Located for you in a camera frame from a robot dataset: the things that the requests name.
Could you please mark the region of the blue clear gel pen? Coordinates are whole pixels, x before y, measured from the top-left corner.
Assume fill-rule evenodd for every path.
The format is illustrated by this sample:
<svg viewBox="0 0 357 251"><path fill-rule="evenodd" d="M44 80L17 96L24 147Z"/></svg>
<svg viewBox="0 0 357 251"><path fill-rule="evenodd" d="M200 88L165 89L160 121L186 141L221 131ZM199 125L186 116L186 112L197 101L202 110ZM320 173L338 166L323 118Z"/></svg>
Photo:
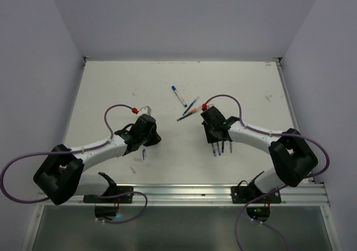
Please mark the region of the blue clear gel pen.
<svg viewBox="0 0 357 251"><path fill-rule="evenodd" d="M213 143L211 144L211 148L212 148L212 152L213 152L214 157L216 157L217 154L216 154L215 146L214 146Z"/></svg>

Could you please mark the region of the blue cap marker pen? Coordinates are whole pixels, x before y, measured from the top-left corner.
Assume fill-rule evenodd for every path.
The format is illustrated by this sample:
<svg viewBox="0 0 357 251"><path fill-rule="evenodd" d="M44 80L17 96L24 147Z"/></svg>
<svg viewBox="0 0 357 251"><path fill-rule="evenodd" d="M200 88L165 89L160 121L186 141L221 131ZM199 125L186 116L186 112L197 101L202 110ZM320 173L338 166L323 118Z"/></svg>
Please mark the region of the blue cap marker pen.
<svg viewBox="0 0 357 251"><path fill-rule="evenodd" d="M173 90L173 92L175 93L175 95L177 96L178 100L180 101L180 103L186 108L187 107L187 103L185 102L185 100L183 99L182 95L179 93L179 91L176 89L176 87L173 85L171 87L171 89Z"/></svg>

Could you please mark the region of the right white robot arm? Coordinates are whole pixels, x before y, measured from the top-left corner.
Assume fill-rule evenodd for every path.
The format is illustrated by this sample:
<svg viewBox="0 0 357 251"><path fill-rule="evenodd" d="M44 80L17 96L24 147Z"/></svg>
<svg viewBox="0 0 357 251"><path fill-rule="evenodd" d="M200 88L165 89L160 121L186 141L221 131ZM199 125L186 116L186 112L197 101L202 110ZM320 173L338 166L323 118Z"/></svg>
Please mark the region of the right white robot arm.
<svg viewBox="0 0 357 251"><path fill-rule="evenodd" d="M238 117L225 118L214 106L204 110L201 117L208 143L242 143L270 155L273 168L249 183L248 195L255 202L263 201L270 191L283 185L298 186L318 164L312 149L293 128L276 136L259 127L249 129Z"/></svg>

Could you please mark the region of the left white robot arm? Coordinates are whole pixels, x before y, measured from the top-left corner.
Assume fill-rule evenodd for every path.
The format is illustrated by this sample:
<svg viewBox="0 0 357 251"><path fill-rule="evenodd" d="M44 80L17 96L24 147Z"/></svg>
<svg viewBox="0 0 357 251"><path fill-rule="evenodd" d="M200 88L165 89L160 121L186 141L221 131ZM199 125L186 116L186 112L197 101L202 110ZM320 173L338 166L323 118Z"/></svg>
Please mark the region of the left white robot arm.
<svg viewBox="0 0 357 251"><path fill-rule="evenodd" d="M52 149L33 177L35 184L55 204L61 205L72 196L83 195L94 201L110 202L119 194L115 181L106 173L86 174L86 170L112 158L126 156L140 146L160 143L156 120L142 114L129 130L114 132L103 140L81 148L70 149L60 144Z"/></svg>

